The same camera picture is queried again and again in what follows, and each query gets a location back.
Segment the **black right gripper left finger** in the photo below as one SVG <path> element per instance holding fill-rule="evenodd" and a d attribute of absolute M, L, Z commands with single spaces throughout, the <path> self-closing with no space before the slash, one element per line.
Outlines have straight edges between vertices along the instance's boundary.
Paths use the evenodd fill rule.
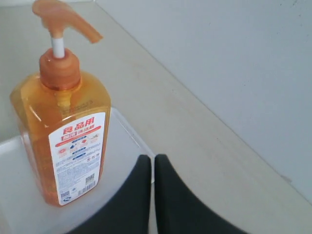
<path fill-rule="evenodd" d="M 140 155 L 115 195 L 70 234 L 147 234 L 151 202 L 151 159 Z"/>

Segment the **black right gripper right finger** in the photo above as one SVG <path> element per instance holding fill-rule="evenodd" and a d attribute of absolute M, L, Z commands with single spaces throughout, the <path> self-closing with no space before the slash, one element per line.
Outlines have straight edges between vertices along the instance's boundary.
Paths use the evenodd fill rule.
<path fill-rule="evenodd" d="M 200 201 L 179 177 L 166 155 L 156 155 L 154 172 L 159 234 L 245 233 Z"/>

